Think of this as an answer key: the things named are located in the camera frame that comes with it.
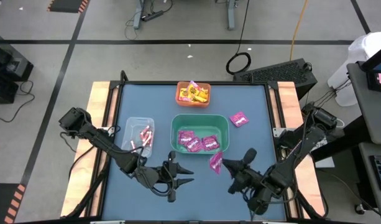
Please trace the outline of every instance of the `green bowl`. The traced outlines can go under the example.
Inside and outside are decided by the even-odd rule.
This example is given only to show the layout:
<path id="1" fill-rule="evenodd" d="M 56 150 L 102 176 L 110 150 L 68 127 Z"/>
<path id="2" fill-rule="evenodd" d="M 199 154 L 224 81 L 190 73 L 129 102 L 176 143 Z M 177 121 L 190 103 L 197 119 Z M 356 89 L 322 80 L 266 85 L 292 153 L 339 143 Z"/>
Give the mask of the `green bowl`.
<path id="1" fill-rule="evenodd" d="M 211 151 L 188 152 L 178 143 L 179 131 L 194 131 L 200 139 L 216 135 L 221 147 Z M 229 147 L 229 122 L 224 116 L 214 114 L 178 114 L 171 123 L 171 146 L 174 150 L 189 154 L 215 154 Z"/>

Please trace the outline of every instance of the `pink candy wrapper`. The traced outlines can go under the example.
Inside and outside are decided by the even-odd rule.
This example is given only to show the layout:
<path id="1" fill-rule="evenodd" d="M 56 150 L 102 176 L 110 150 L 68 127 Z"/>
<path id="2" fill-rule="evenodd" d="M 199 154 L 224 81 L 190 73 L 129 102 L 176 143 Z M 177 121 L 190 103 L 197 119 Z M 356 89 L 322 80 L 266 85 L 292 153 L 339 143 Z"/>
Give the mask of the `pink candy wrapper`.
<path id="1" fill-rule="evenodd" d="M 235 115 L 231 116 L 230 120 L 233 122 L 233 124 L 236 127 L 240 127 L 243 124 L 248 123 L 248 121 L 249 121 L 248 118 L 244 115 L 244 113 L 242 111 L 240 111 L 240 112 L 236 113 Z"/>
<path id="2" fill-rule="evenodd" d="M 179 131 L 178 132 L 178 143 L 179 144 L 186 144 L 190 140 L 192 140 L 195 136 L 194 131 Z"/>
<path id="3" fill-rule="evenodd" d="M 203 144 L 204 144 L 205 151 L 210 151 L 220 147 L 215 135 L 204 137 Z"/>
<path id="4" fill-rule="evenodd" d="M 215 171 L 215 173 L 221 173 L 223 152 L 218 152 L 209 159 L 209 167 Z"/>
<path id="5" fill-rule="evenodd" d="M 200 152 L 204 149 L 204 145 L 199 137 L 194 137 L 186 143 L 186 148 L 188 149 L 188 152 Z"/>

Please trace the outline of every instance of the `blue table surface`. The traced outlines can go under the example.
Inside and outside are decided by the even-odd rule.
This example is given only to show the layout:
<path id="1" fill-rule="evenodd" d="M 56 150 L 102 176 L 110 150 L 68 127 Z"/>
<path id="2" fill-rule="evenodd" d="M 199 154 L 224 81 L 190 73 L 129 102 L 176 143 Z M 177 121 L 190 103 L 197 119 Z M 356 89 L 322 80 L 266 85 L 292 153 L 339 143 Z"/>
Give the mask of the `blue table surface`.
<path id="1" fill-rule="evenodd" d="M 123 88 L 118 125 L 124 129 L 127 119 L 132 116 L 154 119 L 153 151 L 146 166 L 160 166 L 167 160 L 168 153 L 173 150 L 170 144 L 171 122 L 182 113 L 220 114 L 228 119 L 230 145 L 224 152 L 225 159 L 242 159 L 253 147 L 258 152 L 251 164 L 253 169 L 263 173 L 275 163 L 272 127 L 263 86 L 213 85 L 207 108 L 179 106 L 175 92 L 175 85 L 125 85 Z M 229 117 L 239 111 L 244 112 L 249 122 L 236 128 Z M 122 145 L 123 136 L 124 130 L 116 134 L 118 146 Z M 177 152 L 175 162 L 195 173 L 180 174 L 177 178 L 195 180 L 177 189 L 177 200 L 173 203 L 168 203 L 166 197 L 154 195 L 135 179 L 129 179 L 112 161 L 102 220 L 249 220 L 249 210 L 242 195 L 227 192 L 232 184 L 230 173 L 224 166 L 219 175 L 211 170 L 210 157 Z M 284 206 L 269 205 L 266 213 L 256 215 L 254 220 L 285 220 Z"/>

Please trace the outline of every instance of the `gray floor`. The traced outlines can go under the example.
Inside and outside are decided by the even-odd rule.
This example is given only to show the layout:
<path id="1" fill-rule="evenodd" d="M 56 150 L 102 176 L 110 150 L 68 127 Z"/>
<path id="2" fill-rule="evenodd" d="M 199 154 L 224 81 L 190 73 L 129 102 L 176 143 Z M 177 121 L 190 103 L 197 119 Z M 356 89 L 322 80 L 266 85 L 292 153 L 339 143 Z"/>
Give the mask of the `gray floor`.
<path id="1" fill-rule="evenodd" d="M 142 23 L 139 40 L 238 39 L 246 0 L 235 10 L 236 28 L 226 30 L 225 4 L 213 0 L 173 0 L 173 9 L 156 20 Z M 381 31 L 381 0 L 357 0 L 372 32 Z M 3 0 L 0 6 L 0 35 L 15 40 L 70 40 L 79 14 L 47 12 L 49 1 Z M 290 40 L 303 5 L 302 0 L 251 1 L 244 39 Z M 125 22 L 134 15 L 135 0 L 91 0 L 78 39 L 124 40 Z M 155 9 L 167 8 L 155 0 Z M 133 29 L 127 30 L 131 36 Z M 350 0 L 310 0 L 300 26 L 300 40 L 354 40 L 365 32 Z M 14 46 L 35 66 L 36 99 L 25 106 L 10 124 L 0 122 L 0 182 L 21 181 L 35 137 L 41 125 L 68 46 L 63 44 L 22 44 Z M 311 90 L 309 100 L 316 100 L 329 90 L 326 80 L 345 61 L 346 45 L 296 45 L 294 58 L 303 57 L 313 64 L 319 83 Z M 53 109 L 34 171 L 22 201 L 16 222 L 58 218 L 67 187 L 68 169 L 74 154 L 58 137 L 58 119 L 72 106 L 86 107 L 94 81 L 117 80 L 125 70 L 131 80 L 231 80 L 225 71 L 227 60 L 237 45 L 156 44 L 156 45 L 75 45 L 73 55 Z M 251 68 L 287 61 L 289 45 L 241 46 L 252 56 Z M 233 69 L 244 61 L 236 60 Z M 27 99 L 18 96 L 13 105 L 0 106 L 0 115 L 10 118 Z M 341 108 L 334 99 L 324 108 L 350 123 L 360 115 L 358 106 Z M 337 168 L 329 171 L 344 177 L 353 187 L 356 175 L 350 175 L 354 164 L 349 155 L 334 158 Z M 357 200 L 330 176 L 318 174 L 333 220 L 381 223 L 367 212 L 356 215 Z"/>

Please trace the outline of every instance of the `orange container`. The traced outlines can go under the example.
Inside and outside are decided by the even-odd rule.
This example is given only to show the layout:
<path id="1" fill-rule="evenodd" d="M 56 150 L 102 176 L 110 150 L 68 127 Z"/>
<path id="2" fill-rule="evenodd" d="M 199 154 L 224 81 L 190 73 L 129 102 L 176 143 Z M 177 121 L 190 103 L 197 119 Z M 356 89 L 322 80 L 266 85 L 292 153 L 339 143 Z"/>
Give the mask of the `orange container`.
<path id="1" fill-rule="evenodd" d="M 192 106 L 192 107 L 201 107 L 206 108 L 209 105 L 209 99 L 211 98 L 211 85 L 207 83 L 197 83 L 198 86 L 208 90 L 208 99 L 205 103 L 200 102 L 187 102 L 179 100 L 179 93 L 181 88 L 187 88 L 190 82 L 178 82 L 177 85 L 177 95 L 175 97 L 177 103 L 181 106 Z"/>

